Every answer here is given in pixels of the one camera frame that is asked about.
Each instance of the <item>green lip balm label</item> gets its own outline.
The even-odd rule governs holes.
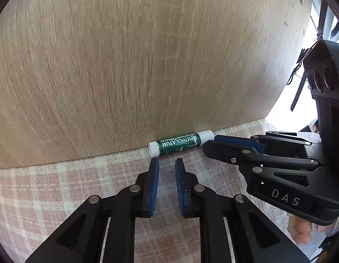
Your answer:
[[[187,135],[173,137],[171,139],[163,139],[157,141],[160,155],[168,154],[174,151],[182,151],[190,147],[201,145],[201,138],[198,133],[190,133]]]

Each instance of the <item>metal screw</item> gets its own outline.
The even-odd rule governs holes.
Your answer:
[[[205,189],[204,185],[197,184],[193,187],[196,192],[202,192]]]
[[[96,204],[99,201],[99,197],[97,195],[93,195],[89,197],[89,203]]]
[[[246,197],[244,195],[239,194],[235,197],[235,200],[239,203],[243,203],[246,201]]]
[[[140,186],[139,185],[132,185],[132,186],[129,187],[129,190],[131,192],[137,192],[137,191],[140,190]]]
[[[256,166],[256,167],[252,168],[252,171],[255,172],[255,173],[261,173],[263,171],[263,169],[262,169],[262,167]]]

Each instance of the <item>white lip balm cap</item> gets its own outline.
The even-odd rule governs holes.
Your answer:
[[[197,133],[201,139],[201,145],[204,145],[208,140],[214,140],[214,134],[211,130],[204,130]]]
[[[160,156],[160,150],[158,149],[158,145],[156,141],[149,142],[149,152],[150,152],[151,158]]]

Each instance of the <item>wood grain surface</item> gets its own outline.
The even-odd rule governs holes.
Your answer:
[[[0,15],[0,168],[266,116],[310,8],[311,0],[10,0]]]

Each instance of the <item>cable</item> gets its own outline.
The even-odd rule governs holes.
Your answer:
[[[302,65],[302,62],[305,60],[305,58],[310,54],[310,52],[314,49],[314,47],[317,45],[317,43],[319,42],[319,40],[321,40],[323,36],[320,35],[318,37],[318,39],[316,40],[316,42],[310,47],[308,48],[307,50],[302,50],[301,51],[301,54],[300,56],[298,57],[298,60],[297,60],[297,65],[296,67],[293,69],[293,72],[291,73],[290,77],[289,77],[289,80],[288,82],[286,83],[286,85],[290,85],[291,82],[293,81],[293,76],[296,74],[296,71],[298,69],[300,69],[301,65]]]
[[[314,25],[314,28],[316,29],[316,31],[318,31],[318,28],[316,27],[316,24],[315,24],[315,22],[313,21],[312,15],[311,15],[311,20],[312,20],[312,23],[313,23],[313,25]]]
[[[323,253],[325,252],[325,249],[322,250],[322,252],[320,252],[317,256],[313,257],[311,259],[311,262],[314,260],[314,259],[317,259],[320,255],[322,255]]]

